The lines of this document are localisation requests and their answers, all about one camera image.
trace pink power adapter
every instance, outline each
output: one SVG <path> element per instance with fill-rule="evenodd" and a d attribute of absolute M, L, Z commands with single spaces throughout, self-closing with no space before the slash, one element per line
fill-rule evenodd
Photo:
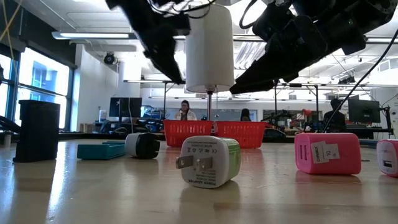
<path fill-rule="evenodd" d="M 355 134 L 298 134 L 294 149 L 296 166 L 302 172 L 338 175 L 361 172 L 361 147 Z"/>
<path fill-rule="evenodd" d="M 376 151 L 381 172 L 398 177 L 398 140 L 381 140 L 377 143 Z"/>

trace red basket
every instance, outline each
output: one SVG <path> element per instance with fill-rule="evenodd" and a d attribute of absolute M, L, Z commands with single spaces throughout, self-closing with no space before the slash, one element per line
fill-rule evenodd
<path fill-rule="evenodd" d="M 211 135 L 212 121 L 173 121 L 164 120 L 166 143 L 171 147 L 181 147 L 192 136 Z"/>
<path fill-rule="evenodd" d="M 219 137 L 238 141 L 242 149 L 261 147 L 265 122 L 216 121 Z"/>

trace metal prong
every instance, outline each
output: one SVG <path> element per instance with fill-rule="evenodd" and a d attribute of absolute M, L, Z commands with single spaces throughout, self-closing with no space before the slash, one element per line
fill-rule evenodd
<path fill-rule="evenodd" d="M 190 167 L 192 165 L 193 165 L 193 156 L 178 157 L 177 160 L 175 161 L 175 167 L 177 169 Z"/>
<path fill-rule="evenodd" d="M 207 158 L 198 159 L 196 167 L 198 172 L 211 169 L 213 167 L 213 158 L 207 157 Z"/>

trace black trash can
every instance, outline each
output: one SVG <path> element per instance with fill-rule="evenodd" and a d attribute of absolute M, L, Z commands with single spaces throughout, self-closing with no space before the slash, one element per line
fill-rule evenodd
<path fill-rule="evenodd" d="M 20 100 L 21 131 L 14 162 L 36 162 L 57 158 L 60 105 Z"/>

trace ceiling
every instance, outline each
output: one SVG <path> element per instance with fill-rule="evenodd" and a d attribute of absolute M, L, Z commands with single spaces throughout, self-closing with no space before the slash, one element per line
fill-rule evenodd
<path fill-rule="evenodd" d="M 220 0 L 220 4 L 230 6 L 233 21 L 236 22 L 241 15 L 241 11 L 246 7 L 249 0 Z M 258 1 L 256 7 L 249 11 L 251 13 L 250 19 L 255 19 L 264 10 L 265 5 Z M 121 12 L 116 8 L 110 11 L 104 0 L 25 0 L 22 6 L 35 14 L 37 17 L 50 24 L 52 27 L 63 32 L 132 32 L 130 25 Z M 392 21 L 372 32 L 369 35 L 380 37 L 392 37 L 396 27 L 398 27 L 398 14 L 396 13 Z M 235 34 L 245 34 L 248 31 L 242 30 L 234 25 L 233 32 Z M 138 40 L 92 40 L 85 42 L 86 49 L 91 51 L 95 57 L 102 59 L 106 51 L 114 49 L 115 55 L 121 60 L 127 60 L 129 54 L 133 52 L 142 52 L 142 46 Z M 264 51 L 264 44 L 260 43 L 234 43 L 234 54 L 236 58 L 236 73 L 243 73 L 245 68 L 251 62 L 238 63 L 238 54 L 251 45 L 251 50 L 244 52 L 245 54 L 255 55 L 256 52 Z M 183 52 L 185 48 L 184 41 L 179 41 L 176 51 Z M 375 60 L 383 53 L 386 45 L 368 45 L 364 50 L 353 55 L 346 56 L 342 50 L 338 50 L 333 55 L 329 55 L 318 63 L 308 67 L 300 72 L 300 78 L 295 82 L 313 82 L 313 83 L 327 83 L 332 77 L 338 80 L 339 74 L 345 70 L 354 70 L 355 77 L 361 77 L 366 70 L 370 68 Z M 398 57 L 398 45 L 393 45 L 388 57 Z M 152 75 L 158 71 L 149 63 L 148 60 L 143 59 L 143 74 Z"/>

